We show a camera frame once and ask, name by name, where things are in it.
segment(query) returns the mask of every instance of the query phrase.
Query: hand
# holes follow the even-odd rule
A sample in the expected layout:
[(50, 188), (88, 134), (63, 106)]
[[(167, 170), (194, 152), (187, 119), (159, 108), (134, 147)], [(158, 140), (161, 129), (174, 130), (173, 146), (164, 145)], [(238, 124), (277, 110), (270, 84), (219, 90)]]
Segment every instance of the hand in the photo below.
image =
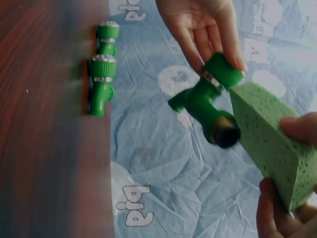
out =
[[(281, 129), (286, 135), (317, 147), (317, 113), (308, 113), (297, 119), (284, 117)], [(260, 191), (257, 210), (259, 238), (317, 237), (316, 207), (304, 204), (294, 212), (296, 218), (292, 218), (285, 211), (272, 180), (262, 180)]]
[(213, 52), (223, 51), (237, 70), (247, 70), (240, 50), (232, 0), (156, 0), (158, 11), (189, 65), (201, 73)]

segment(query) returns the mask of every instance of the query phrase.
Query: faucet spout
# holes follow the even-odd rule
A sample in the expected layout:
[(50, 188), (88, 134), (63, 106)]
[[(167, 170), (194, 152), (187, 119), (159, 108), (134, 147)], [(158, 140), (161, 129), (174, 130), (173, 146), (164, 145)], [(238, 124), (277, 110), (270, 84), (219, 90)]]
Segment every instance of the faucet spout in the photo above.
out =
[(93, 95), (90, 103), (90, 115), (105, 115), (105, 105), (114, 97), (114, 88), (111, 82), (95, 80)]

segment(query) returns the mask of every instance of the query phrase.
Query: green cap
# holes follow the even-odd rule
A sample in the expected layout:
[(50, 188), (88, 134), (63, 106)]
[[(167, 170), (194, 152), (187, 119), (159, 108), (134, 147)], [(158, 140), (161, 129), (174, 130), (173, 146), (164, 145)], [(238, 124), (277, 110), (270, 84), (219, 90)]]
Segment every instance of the green cap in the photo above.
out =
[(108, 55), (95, 55), (90, 60), (90, 74), (92, 77), (110, 77), (116, 75), (117, 62), (114, 57)]
[(117, 39), (119, 37), (120, 26), (114, 21), (105, 21), (98, 25), (98, 38), (99, 39), (108, 39), (113, 38)]
[(101, 55), (115, 55), (115, 39), (101, 39), (99, 45), (99, 53)]
[(203, 70), (215, 78), (226, 90), (239, 83), (244, 77), (243, 73), (236, 70), (221, 52), (215, 52), (206, 62)]

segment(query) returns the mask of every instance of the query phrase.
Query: blue plastic tablecloth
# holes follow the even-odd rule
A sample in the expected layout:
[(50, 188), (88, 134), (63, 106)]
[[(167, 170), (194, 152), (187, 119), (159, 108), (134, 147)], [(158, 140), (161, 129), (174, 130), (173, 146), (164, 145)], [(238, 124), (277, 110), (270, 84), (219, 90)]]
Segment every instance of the blue plastic tablecloth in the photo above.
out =
[[(109, 0), (120, 24), (112, 101), (116, 238), (255, 238), (261, 173), (241, 145), (208, 144), (167, 100), (193, 86), (154, 0)], [(234, 0), (247, 81), (300, 114), (317, 111), (316, 0)], [(232, 112), (228, 93), (216, 107)]]

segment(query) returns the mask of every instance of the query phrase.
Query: fingernail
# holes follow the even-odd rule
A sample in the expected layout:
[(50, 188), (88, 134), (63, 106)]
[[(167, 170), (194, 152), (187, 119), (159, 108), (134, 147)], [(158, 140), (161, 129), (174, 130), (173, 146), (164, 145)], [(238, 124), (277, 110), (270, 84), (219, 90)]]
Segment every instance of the fingernail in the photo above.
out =
[(238, 55), (236, 56), (236, 61), (239, 65), (239, 67), (241, 67), (244, 71), (248, 71), (248, 66), (246, 64), (246, 62), (244, 61), (244, 59), (242, 58), (242, 56)]

